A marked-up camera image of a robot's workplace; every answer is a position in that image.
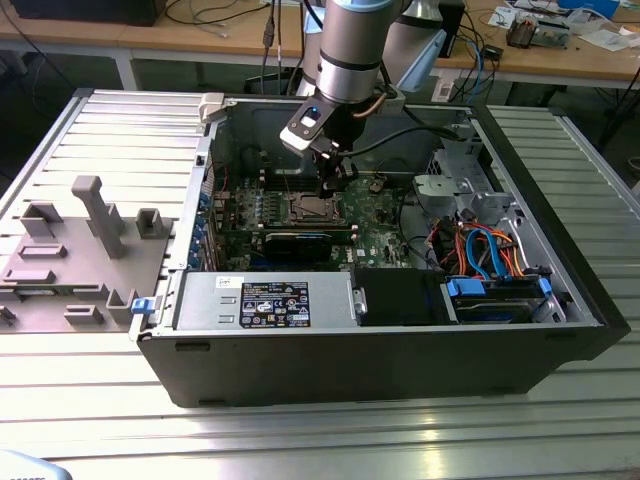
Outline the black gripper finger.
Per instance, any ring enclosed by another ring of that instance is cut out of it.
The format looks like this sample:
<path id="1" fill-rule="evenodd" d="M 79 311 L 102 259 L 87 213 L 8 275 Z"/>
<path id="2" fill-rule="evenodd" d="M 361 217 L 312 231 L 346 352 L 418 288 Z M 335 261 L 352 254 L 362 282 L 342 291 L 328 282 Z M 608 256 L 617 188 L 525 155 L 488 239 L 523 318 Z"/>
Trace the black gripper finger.
<path id="1" fill-rule="evenodd" d="M 327 186 L 327 181 L 333 173 L 332 156 L 326 152 L 315 152 L 313 154 L 314 165 L 317 169 L 316 194 L 321 199 L 331 198 L 333 193 Z"/>
<path id="2" fill-rule="evenodd" d="M 333 159 L 331 170 L 332 191 L 344 192 L 357 179 L 357 166 L 349 158 L 335 157 Z"/>

